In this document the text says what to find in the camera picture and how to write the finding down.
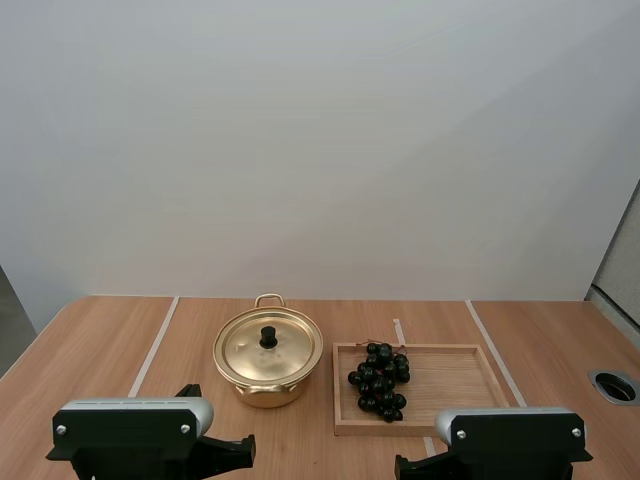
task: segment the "wooden tray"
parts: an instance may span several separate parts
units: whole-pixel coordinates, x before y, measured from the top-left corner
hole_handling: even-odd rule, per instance
[[[400,345],[392,345],[394,351]],[[366,345],[333,344],[335,435],[431,437],[435,416],[450,408],[508,407],[479,345],[405,345],[411,381],[398,384],[407,397],[404,420],[386,423],[358,408],[358,391],[347,375],[363,362]]]

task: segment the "grape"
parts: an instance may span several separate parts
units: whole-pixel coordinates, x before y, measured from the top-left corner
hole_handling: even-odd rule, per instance
[[[351,372],[349,373],[347,380],[349,380],[351,385],[358,385],[359,383],[362,383],[362,375],[360,375],[359,372]]]
[[[396,376],[396,364],[393,362],[387,363],[382,369],[382,373],[385,377],[395,378]]]
[[[378,378],[371,384],[373,393],[384,393],[386,391],[385,385],[381,378]]]
[[[371,387],[368,383],[361,383],[358,385],[358,393],[360,395],[369,395],[371,393]]]
[[[407,365],[406,363],[401,363],[396,367],[396,373],[398,375],[404,375],[406,373],[409,373],[409,365]]]
[[[377,372],[371,368],[371,367],[367,367],[362,371],[362,381],[363,382],[372,382],[374,381],[376,378],[378,378],[378,374]]]
[[[385,392],[382,395],[382,404],[385,407],[391,407],[391,406],[393,406],[393,401],[395,400],[395,398],[396,398],[395,393],[393,393],[393,392]]]
[[[406,407],[407,399],[393,390],[396,382],[407,383],[410,380],[409,359],[400,353],[394,355],[388,343],[372,342],[366,348],[366,360],[347,377],[360,393],[358,407],[377,413],[387,423],[403,420],[404,414],[400,410]]]
[[[378,409],[378,404],[376,403],[375,398],[367,398],[367,402],[365,404],[367,412],[375,412]]]
[[[397,410],[395,408],[387,408],[384,412],[382,412],[382,418],[384,418],[385,422],[391,423],[396,418],[396,411]]]
[[[395,363],[396,365],[400,365],[402,363],[405,363],[405,364],[408,365],[409,364],[409,359],[407,358],[406,355],[398,353],[397,355],[395,355],[393,357],[393,363]]]
[[[409,380],[411,380],[411,374],[405,373],[403,375],[398,375],[398,378],[396,378],[396,380],[398,380],[400,383],[409,383]]]
[[[396,407],[398,410],[403,409],[404,407],[407,406],[407,399],[404,395],[402,395],[401,393],[396,393],[396,397],[393,401],[393,406]]]
[[[378,365],[378,355],[372,353],[371,355],[367,355],[367,367],[376,367]]]
[[[382,384],[384,385],[384,389],[387,392],[396,388],[396,382],[393,380],[393,378],[384,378],[382,380]]]
[[[378,362],[380,366],[387,365],[389,362],[393,360],[393,354],[391,350],[386,348],[381,348],[378,352]]]

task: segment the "table surface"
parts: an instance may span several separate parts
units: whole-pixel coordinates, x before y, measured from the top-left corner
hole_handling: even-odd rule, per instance
[[[49,462],[51,418],[67,401],[127,396],[172,298],[86,297],[66,306],[0,380],[0,472],[12,479],[73,479],[71,465]],[[422,438],[335,437],[331,346],[375,339],[406,343],[479,344],[509,404],[508,382],[465,302],[292,300],[324,335],[324,355],[309,390],[286,407],[260,410],[240,403],[217,372],[212,347],[220,328],[253,307],[250,299],[180,298],[140,385],[139,396],[171,396],[199,383],[215,408],[208,436],[238,440],[255,434],[257,455],[240,479],[391,479],[395,455],[427,456]],[[632,480],[640,471],[640,407],[607,402],[590,384],[592,369],[640,378],[640,354],[586,302],[473,302],[528,406],[566,406],[588,426],[589,463],[574,478]],[[446,450],[436,440],[435,450]]]

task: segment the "white backdrop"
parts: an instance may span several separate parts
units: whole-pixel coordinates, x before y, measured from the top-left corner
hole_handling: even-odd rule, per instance
[[[640,176],[639,6],[2,2],[0,264],[37,329],[89,293],[581,299]]]

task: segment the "aluminum pot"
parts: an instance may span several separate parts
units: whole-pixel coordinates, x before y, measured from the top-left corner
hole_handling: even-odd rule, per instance
[[[261,307],[276,298],[279,307]],[[256,298],[255,308],[231,319],[218,333],[213,359],[247,405],[273,408],[304,392],[322,356],[322,334],[306,315],[286,308],[275,293]]]

